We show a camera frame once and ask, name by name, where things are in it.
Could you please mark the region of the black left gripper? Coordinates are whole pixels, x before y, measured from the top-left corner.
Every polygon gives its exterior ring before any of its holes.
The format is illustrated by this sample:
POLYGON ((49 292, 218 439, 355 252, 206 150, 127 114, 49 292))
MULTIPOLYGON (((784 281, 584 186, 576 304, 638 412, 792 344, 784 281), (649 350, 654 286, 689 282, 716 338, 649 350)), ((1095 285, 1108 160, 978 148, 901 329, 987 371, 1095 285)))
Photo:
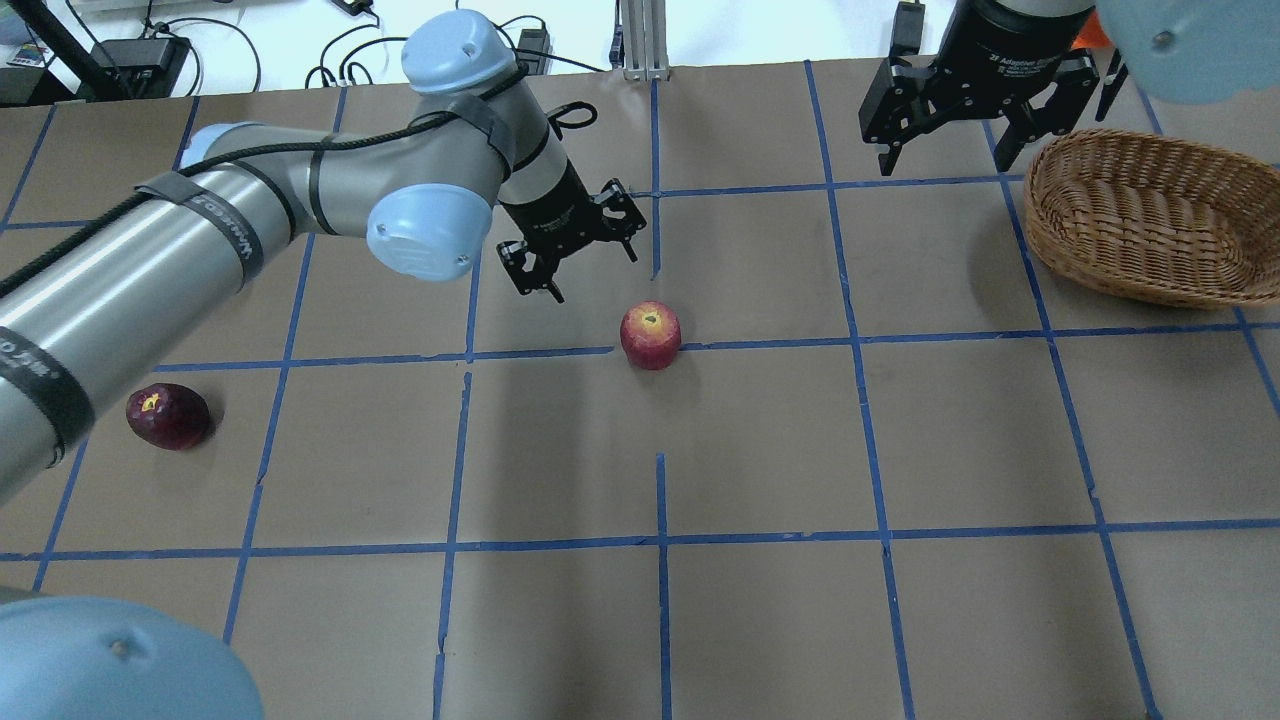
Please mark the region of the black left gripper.
POLYGON ((637 261, 634 237, 646 228, 646 218, 620 179, 609 179, 590 193, 577 170, 568 165, 561 178, 536 199, 500 200, 518 240, 497 245, 500 265, 521 295, 549 293, 557 304, 564 296, 556 283, 561 263, 591 243, 618 243, 631 263, 637 261))

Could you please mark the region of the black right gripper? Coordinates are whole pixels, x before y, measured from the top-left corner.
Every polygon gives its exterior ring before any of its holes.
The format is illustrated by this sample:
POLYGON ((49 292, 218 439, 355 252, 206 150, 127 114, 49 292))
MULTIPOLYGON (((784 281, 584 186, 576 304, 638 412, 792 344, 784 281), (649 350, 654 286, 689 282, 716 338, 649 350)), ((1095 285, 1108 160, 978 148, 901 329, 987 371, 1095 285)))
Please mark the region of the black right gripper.
POLYGON ((925 5, 899 1, 890 50, 859 109, 879 173, 891 176, 902 147, 943 123, 1002 117, 998 172, 1027 145, 1074 129, 1100 82, 1091 50, 1075 45, 1093 12, 1093 1, 957 1, 937 54, 918 67, 925 5))

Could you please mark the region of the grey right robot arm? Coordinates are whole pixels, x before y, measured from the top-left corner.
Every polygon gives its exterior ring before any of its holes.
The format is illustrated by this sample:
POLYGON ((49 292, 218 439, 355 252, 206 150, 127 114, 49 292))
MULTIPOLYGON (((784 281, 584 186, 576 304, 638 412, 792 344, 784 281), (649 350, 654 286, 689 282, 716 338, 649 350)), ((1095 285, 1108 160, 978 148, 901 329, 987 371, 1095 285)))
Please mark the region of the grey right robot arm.
POLYGON ((925 8, 901 1, 890 50, 858 111, 882 176, 902 147, 951 122, 1004 118, 993 150, 1007 170, 1030 143, 1096 119, 1135 79, 1166 102, 1211 104, 1277 85, 1275 1, 959 1, 927 67, 925 8))

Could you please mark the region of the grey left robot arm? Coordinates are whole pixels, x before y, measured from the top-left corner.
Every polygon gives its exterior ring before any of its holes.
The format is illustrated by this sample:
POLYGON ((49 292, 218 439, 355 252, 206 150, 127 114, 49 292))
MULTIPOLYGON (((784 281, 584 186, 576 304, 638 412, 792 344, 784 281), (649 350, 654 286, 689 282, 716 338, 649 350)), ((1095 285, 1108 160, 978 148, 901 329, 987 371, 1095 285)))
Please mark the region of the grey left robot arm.
MULTIPOLYGON (((617 179, 585 188, 485 15, 431 18, 401 64, 419 95, 404 128, 206 127, 178 169, 3 281, 4 500, 297 237, 362 237, 392 270, 447 282, 472 270, 500 205, 521 232, 499 243, 500 265, 520 293, 554 297, 564 258, 594 242, 630 249, 644 215, 617 179)), ((246 666, 206 632, 128 601, 3 591, 4 717, 262 712, 246 666)))

